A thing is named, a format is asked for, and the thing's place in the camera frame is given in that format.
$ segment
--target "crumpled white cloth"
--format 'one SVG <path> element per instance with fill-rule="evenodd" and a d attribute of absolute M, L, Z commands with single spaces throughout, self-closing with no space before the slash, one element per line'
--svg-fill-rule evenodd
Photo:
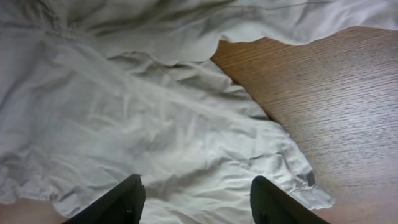
<path fill-rule="evenodd" d="M 250 184 L 264 175 L 308 208 L 330 207 L 296 143 L 207 59 L 219 39 L 306 44 L 349 26 L 396 29 L 397 10 L 391 0 L 0 1 L 0 202 L 51 200 L 70 217 L 141 174 L 142 223 L 251 223 Z"/>

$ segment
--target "white garment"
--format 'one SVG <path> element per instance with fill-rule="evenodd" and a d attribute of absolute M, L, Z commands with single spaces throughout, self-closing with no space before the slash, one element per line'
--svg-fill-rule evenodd
<path fill-rule="evenodd" d="M 70 217 L 141 174 L 142 223 L 250 223 L 250 184 L 264 175 L 330 207 L 296 143 L 207 59 L 219 39 L 395 29 L 396 11 L 386 0 L 3 0 L 0 202 L 51 200 Z"/>

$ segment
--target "wooden surface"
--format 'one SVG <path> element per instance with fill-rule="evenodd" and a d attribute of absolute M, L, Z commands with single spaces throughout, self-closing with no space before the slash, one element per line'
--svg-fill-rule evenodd
<path fill-rule="evenodd" d="M 331 223 L 398 223 L 398 32 L 300 47 L 221 42 L 213 61 L 296 139 L 336 198 Z"/>

